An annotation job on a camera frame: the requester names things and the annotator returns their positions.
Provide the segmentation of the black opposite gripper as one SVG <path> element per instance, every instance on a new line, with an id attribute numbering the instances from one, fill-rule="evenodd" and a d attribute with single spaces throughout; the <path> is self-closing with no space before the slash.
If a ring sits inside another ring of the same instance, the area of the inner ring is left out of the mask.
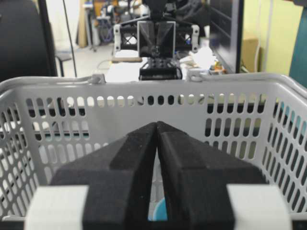
<path id="1" fill-rule="evenodd" d="M 200 28 L 176 18 L 175 0 L 146 0 L 145 16 L 113 26 L 114 52 L 135 50 L 147 61 L 139 70 L 141 81 L 181 80 L 179 51 L 198 52 Z"/>

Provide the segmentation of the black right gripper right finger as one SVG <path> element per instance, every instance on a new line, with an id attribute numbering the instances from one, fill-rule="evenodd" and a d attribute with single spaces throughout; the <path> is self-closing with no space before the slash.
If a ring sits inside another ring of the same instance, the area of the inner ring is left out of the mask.
<path id="1" fill-rule="evenodd" d="M 283 195 L 259 168 L 157 123 L 167 215 L 190 230 L 290 230 Z"/>

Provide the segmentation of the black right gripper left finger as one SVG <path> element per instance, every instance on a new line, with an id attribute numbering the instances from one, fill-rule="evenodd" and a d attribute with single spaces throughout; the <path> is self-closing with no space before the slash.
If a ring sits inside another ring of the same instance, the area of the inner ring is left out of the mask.
<path id="1" fill-rule="evenodd" d="M 148 219 L 157 124 L 60 167 L 35 192 L 27 230 L 129 230 Z"/>

